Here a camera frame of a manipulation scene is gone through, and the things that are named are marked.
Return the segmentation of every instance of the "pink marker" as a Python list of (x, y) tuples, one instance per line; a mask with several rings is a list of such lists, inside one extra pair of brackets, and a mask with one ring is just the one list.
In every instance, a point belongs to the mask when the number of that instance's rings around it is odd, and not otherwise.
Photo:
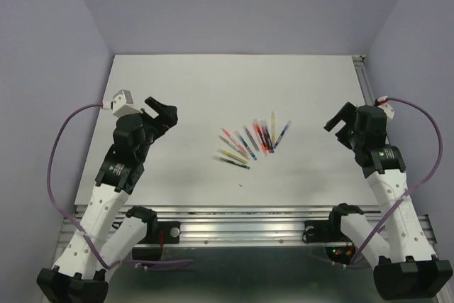
[(224, 132), (224, 134), (226, 134), (228, 136), (228, 138), (230, 138), (230, 141), (232, 141), (238, 147), (238, 149), (241, 150), (241, 152), (243, 153), (243, 156), (245, 158), (249, 159), (249, 155), (248, 155), (248, 152), (246, 151), (246, 149), (244, 149), (242, 147), (242, 145), (237, 140), (235, 140), (235, 138), (232, 136), (232, 134), (230, 134), (226, 129), (224, 129), (224, 128), (221, 128), (221, 129)]

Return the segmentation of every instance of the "gray wall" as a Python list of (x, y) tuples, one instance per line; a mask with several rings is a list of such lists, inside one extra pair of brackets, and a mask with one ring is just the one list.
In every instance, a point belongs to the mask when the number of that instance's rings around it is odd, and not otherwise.
[[(375, 39), (367, 71), (376, 96), (388, 94), (420, 104), (433, 114), (444, 140), (443, 161), (433, 179), (413, 198), (420, 214), (429, 213), (437, 251), (454, 264), (454, 7), (453, 0), (399, 0)], [(424, 177), (437, 153), (431, 124), (419, 112), (396, 104), (389, 127), (393, 144), (404, 153), (409, 183)]]
[(85, 0), (115, 53), (365, 53), (397, 0)]
[[(62, 217), (45, 173), (65, 117), (101, 99), (111, 54), (83, 0), (0, 0), (0, 301), (38, 302)], [(96, 111), (70, 124), (53, 186), (72, 208)]]

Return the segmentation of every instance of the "white table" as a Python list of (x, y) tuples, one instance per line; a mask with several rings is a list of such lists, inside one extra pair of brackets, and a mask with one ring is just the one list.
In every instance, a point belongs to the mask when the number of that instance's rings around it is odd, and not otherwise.
[[(105, 99), (130, 90), (178, 108), (178, 124), (151, 146), (145, 172), (127, 205), (376, 206), (353, 153), (323, 127), (350, 101), (364, 104), (351, 56), (117, 55)], [(216, 162), (217, 137), (275, 111), (277, 134), (291, 128), (276, 153), (250, 170)], [(116, 118), (102, 111), (75, 201), (86, 205), (112, 143)]]

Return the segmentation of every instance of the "screw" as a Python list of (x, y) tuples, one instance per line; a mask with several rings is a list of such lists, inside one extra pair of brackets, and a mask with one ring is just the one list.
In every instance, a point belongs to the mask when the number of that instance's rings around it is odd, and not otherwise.
[(177, 227), (172, 227), (172, 228), (170, 229), (170, 235), (171, 235), (171, 237), (173, 237), (173, 238), (178, 237), (178, 236), (179, 236), (179, 229), (178, 229)]

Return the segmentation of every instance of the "pile of markers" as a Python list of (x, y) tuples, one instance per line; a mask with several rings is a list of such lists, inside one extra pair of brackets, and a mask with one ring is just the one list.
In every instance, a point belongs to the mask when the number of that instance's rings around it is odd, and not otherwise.
[[(280, 133), (279, 137), (276, 138), (276, 127), (275, 127), (275, 113), (271, 113), (271, 135), (270, 135), (270, 130), (268, 129), (268, 125), (266, 120), (261, 120), (260, 122), (255, 119), (252, 122), (253, 125), (253, 130), (255, 132), (255, 137), (257, 138), (258, 143), (255, 142), (252, 134), (250, 133), (249, 129), (247, 126), (243, 126), (243, 130), (248, 137), (251, 146), (255, 149), (256, 152), (260, 152), (260, 147), (262, 148), (263, 153), (265, 156), (267, 156), (269, 153), (274, 153), (276, 150), (276, 147), (280, 144), (282, 137), (284, 136), (285, 132), (287, 129), (290, 127), (292, 124), (292, 121), (288, 120), (287, 124), (285, 125), (284, 129)], [(218, 152), (220, 154), (225, 155), (228, 158), (222, 158), (221, 156), (213, 155), (213, 159), (221, 162), (226, 162), (231, 165), (235, 165), (238, 167), (245, 168), (246, 170), (249, 170), (250, 167), (248, 166), (248, 161), (250, 158), (257, 160), (256, 154), (254, 154), (252, 148), (248, 145), (246, 140), (242, 137), (239, 131), (235, 131), (235, 136), (238, 138), (238, 140), (241, 142), (239, 143), (235, 137), (230, 134), (226, 129), (222, 128), (221, 129), (223, 133), (226, 135), (225, 138), (223, 136), (219, 136), (219, 138), (226, 143), (231, 149), (236, 151), (240, 156), (234, 155), (227, 150), (224, 149), (218, 149)]]

